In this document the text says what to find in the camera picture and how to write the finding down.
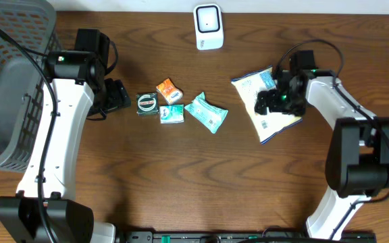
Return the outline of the small orange snack packet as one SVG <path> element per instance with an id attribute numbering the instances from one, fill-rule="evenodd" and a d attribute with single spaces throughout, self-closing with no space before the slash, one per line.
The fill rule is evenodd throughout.
<path id="1" fill-rule="evenodd" d="M 156 89 L 164 97 L 168 105 L 173 105 L 183 97 L 183 92 L 175 87 L 169 78 L 158 84 Z"/>

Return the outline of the mint green tissue pack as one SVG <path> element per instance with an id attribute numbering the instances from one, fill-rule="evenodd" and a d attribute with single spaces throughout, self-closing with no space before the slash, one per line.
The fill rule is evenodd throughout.
<path id="1" fill-rule="evenodd" d="M 191 103 L 186 105 L 185 110 L 199 120 L 212 134 L 215 134 L 224 122 L 228 110 L 209 104 L 205 93 L 197 95 Z"/>

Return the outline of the yellow orange snack bag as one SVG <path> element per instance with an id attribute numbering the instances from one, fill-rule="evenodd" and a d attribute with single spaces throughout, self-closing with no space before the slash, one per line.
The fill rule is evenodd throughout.
<path id="1" fill-rule="evenodd" d="M 286 115 L 283 113 L 268 113 L 260 115 L 255 112 L 257 94 L 260 91 L 275 90 L 276 81 L 271 76 L 273 67 L 270 65 L 264 70 L 258 70 L 245 74 L 239 78 L 231 79 L 246 111 L 257 131 L 259 142 L 265 144 L 276 134 L 290 128 L 302 121 L 302 117 Z"/>

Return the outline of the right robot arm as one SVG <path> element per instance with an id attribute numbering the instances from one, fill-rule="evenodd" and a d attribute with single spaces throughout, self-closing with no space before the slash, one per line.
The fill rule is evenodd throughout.
<path id="1" fill-rule="evenodd" d="M 389 117 L 358 104 L 338 72 L 316 66 L 312 50 L 294 52 L 289 63 L 289 70 L 274 70 L 276 88 L 257 94 L 254 111 L 302 116 L 311 105 L 332 127 L 325 165 L 328 187 L 305 231 L 310 238 L 339 240 L 358 209 L 389 199 Z"/>

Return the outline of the white teal Kleenex tissue pack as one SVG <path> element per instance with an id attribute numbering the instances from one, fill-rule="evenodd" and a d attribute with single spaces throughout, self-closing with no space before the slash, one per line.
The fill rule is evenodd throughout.
<path id="1" fill-rule="evenodd" d="M 160 106 L 161 124 L 179 124 L 184 122 L 183 104 Z"/>

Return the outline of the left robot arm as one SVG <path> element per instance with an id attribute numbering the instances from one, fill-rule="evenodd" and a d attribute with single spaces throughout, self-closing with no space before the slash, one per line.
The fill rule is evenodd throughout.
<path id="1" fill-rule="evenodd" d="M 119 242 L 117 227 L 77 203 L 76 162 L 84 123 L 130 106 L 110 78 L 117 48 L 97 29 L 78 30 L 74 48 L 50 51 L 38 73 L 43 111 L 27 170 L 14 196 L 0 197 L 0 222 L 16 242 Z"/>

